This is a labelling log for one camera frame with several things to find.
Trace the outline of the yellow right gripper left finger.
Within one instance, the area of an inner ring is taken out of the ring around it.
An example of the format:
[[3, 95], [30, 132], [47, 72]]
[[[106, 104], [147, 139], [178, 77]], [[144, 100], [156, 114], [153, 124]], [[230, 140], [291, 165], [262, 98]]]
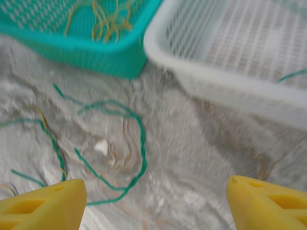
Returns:
[[86, 201], [82, 179], [0, 200], [0, 230], [79, 230]]

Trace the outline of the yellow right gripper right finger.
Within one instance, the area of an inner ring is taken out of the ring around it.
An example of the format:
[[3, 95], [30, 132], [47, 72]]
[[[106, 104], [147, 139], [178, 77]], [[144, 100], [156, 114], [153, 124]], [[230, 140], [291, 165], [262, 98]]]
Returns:
[[237, 230], [307, 230], [307, 193], [233, 175], [226, 189]]

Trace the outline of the white plastic mesh basket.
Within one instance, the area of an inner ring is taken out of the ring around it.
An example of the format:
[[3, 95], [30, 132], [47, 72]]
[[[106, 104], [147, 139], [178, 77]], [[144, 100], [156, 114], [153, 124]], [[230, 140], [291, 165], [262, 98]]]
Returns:
[[163, 0], [143, 43], [191, 96], [307, 130], [307, 0]]

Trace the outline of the teal plastic mesh basket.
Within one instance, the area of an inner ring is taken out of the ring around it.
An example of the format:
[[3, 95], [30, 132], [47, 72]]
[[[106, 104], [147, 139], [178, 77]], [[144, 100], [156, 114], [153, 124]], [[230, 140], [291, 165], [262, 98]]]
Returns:
[[0, 0], [0, 34], [61, 64], [136, 78], [163, 0]]

